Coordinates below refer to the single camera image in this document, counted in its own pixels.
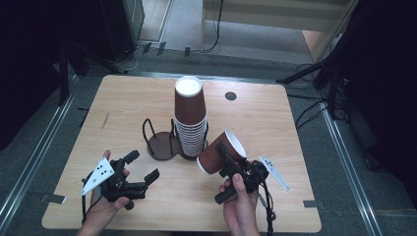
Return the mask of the black tripod stand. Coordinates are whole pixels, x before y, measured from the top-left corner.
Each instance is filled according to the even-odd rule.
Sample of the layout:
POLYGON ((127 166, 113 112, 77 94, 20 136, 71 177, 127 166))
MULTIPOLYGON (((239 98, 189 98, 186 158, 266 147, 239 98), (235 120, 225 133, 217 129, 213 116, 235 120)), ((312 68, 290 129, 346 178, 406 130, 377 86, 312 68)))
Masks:
POLYGON ((293 83, 309 74, 313 74, 318 71, 318 74, 313 80, 313 86, 315 89, 323 89, 327 84, 329 84, 328 91, 328 113, 330 117, 335 120, 335 103, 336 103, 336 93, 337 87, 341 80, 341 67, 339 64, 339 59, 341 58, 342 52, 339 49, 334 49, 325 59, 320 62, 317 62, 308 68, 301 70, 300 72, 295 73, 294 75, 287 77, 285 79, 277 79, 278 84, 290 84, 293 83))

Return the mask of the light wooden shelf unit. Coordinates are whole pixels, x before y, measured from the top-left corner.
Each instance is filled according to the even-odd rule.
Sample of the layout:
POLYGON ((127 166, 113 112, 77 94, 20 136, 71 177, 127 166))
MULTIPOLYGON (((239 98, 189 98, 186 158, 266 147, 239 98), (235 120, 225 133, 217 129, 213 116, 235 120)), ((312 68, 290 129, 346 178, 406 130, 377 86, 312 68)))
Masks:
POLYGON ((314 62, 325 57, 359 0, 203 0, 202 23, 227 23, 301 30, 314 62))

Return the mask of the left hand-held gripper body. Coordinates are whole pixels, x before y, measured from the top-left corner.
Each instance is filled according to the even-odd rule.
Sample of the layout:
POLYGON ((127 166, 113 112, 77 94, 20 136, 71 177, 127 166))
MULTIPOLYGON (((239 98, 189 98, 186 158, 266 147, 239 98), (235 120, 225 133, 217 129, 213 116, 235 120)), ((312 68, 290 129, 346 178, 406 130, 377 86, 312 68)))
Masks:
POLYGON ((134 157, 127 156, 118 160, 108 160, 103 157, 90 175, 83 180, 81 195, 84 197, 94 188, 100 187, 101 195, 109 202, 114 203, 119 198, 125 197, 130 200, 125 209, 132 209, 135 206, 133 200, 144 199, 148 189, 146 182, 129 183, 127 181, 124 174, 125 165, 134 160, 134 157))

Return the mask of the metal floor rail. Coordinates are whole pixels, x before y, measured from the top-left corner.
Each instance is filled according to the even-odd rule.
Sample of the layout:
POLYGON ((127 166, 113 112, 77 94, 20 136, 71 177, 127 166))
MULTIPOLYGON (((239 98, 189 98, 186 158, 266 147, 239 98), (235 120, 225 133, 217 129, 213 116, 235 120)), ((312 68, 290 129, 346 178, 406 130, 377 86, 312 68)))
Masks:
MULTIPOLYGON (((183 74, 175 73, 158 73, 158 72, 139 72, 139 73, 122 73, 119 74, 127 77, 149 77, 149 78, 162 78, 162 79, 179 79, 183 77, 183 74)), ((115 73, 88 73, 89 77, 100 77, 115 76, 115 73)), ((277 85, 276 79, 258 79, 258 78, 239 78, 239 77, 228 77, 228 76, 208 76, 208 75, 197 75, 197 78, 205 81, 222 81, 222 82, 241 82, 241 83, 252 83, 252 84, 266 84, 266 85, 277 85)), ((284 84, 285 87, 292 88, 307 88, 313 85, 313 80, 299 79, 290 84, 284 84)))
POLYGON ((346 176, 352 195, 355 199, 361 218, 364 222, 365 228, 369 236, 384 236, 383 230, 379 224, 375 211, 368 198, 368 195, 359 179, 357 171, 351 160, 350 153, 346 144, 339 132, 337 124, 331 119, 328 112, 327 104, 321 104, 323 116, 328 128, 328 132, 333 141, 337 155, 340 159, 342 169, 346 176))
POLYGON ((18 135, 0 150, 0 222, 14 214, 30 181, 67 114, 79 76, 70 78, 70 96, 59 105, 59 90, 53 92, 30 117, 18 135))

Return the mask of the black wire cup holder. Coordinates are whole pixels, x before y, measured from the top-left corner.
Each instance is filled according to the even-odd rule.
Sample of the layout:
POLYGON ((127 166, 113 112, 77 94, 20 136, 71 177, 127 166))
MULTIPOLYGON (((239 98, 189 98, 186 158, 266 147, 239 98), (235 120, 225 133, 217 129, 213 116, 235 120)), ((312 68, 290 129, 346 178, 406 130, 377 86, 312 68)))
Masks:
POLYGON ((157 133, 147 118, 142 132, 152 158, 168 160, 179 154, 185 159, 194 160, 208 145, 209 124, 206 118, 195 125, 186 125, 174 118, 170 121, 169 131, 157 133))

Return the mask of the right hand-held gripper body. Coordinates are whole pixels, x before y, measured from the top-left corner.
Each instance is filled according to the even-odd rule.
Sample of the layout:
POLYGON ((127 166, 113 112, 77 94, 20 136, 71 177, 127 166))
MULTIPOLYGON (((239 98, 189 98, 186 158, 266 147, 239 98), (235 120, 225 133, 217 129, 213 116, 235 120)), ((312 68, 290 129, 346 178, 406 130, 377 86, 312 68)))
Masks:
POLYGON ((272 160, 265 156, 261 155, 259 160, 253 160, 252 162, 245 160, 243 163, 239 164, 239 166, 241 172, 236 174, 240 174, 243 178, 248 193, 252 193, 257 190, 260 185, 264 185, 269 175, 281 185, 284 191, 289 190, 289 187, 273 165, 272 160))

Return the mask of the stack of brown paper cups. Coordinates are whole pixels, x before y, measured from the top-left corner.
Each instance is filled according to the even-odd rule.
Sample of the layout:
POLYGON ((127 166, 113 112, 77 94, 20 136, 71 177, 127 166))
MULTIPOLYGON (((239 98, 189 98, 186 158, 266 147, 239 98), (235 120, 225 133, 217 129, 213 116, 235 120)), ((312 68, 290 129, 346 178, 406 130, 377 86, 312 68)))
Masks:
POLYGON ((175 83, 175 126, 185 155, 198 156, 206 144, 208 117, 203 83, 184 76, 175 83))

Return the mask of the person's left hand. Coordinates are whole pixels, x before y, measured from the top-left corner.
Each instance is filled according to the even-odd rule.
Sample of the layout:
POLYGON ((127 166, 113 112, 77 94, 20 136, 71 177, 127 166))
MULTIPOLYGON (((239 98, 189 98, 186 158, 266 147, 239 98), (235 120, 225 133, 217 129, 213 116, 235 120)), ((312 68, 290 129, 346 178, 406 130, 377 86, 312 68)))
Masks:
POLYGON ((104 225, 106 227, 116 213, 129 202, 130 200, 128 198, 121 197, 111 203, 102 196, 101 189, 96 187, 91 192, 89 212, 84 223, 104 225))

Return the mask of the person's right hand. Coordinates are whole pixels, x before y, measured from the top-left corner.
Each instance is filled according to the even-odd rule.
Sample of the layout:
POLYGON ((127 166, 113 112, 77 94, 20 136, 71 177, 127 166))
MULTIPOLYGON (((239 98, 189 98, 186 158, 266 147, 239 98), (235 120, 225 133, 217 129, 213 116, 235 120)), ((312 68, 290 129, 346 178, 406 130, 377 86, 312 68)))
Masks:
POLYGON ((219 187, 219 192, 223 193, 229 186, 235 188, 236 194, 223 203, 223 216, 228 229, 258 229, 256 209, 259 193, 257 191, 248 193, 240 174, 235 174, 232 179, 227 179, 224 184, 219 187))

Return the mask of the single brown ribbed paper cup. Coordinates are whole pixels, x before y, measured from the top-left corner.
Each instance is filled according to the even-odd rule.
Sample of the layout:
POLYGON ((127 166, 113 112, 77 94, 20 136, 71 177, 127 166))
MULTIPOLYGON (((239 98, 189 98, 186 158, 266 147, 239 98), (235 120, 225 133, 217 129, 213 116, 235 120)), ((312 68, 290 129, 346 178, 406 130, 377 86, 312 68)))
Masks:
POLYGON ((241 142, 230 130, 224 130, 209 144, 198 156, 197 163, 203 172, 211 175, 223 168, 226 157, 230 157, 235 162, 241 162, 247 158, 241 142))

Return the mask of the grey tape piece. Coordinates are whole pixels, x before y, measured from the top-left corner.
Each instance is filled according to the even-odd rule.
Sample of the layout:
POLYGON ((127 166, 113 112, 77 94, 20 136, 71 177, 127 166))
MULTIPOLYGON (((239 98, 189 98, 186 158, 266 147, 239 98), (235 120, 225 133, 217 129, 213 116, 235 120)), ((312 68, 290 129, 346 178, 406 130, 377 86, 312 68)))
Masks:
POLYGON ((314 207, 317 210, 327 210, 327 206, 324 202, 321 201, 304 201, 304 207, 314 207))
POLYGON ((49 203, 49 204, 54 203, 54 204, 63 205, 66 202, 66 197, 61 196, 61 195, 54 195, 54 194, 43 194, 40 200, 42 202, 49 203))

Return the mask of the dark cabinet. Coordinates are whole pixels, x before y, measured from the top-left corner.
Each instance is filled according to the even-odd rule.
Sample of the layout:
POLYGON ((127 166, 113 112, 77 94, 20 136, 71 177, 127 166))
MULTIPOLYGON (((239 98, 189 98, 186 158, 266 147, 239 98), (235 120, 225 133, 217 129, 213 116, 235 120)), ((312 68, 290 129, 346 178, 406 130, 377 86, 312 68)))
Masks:
POLYGON ((103 15, 105 57, 120 61, 137 47, 145 20, 142 0, 99 0, 103 15))

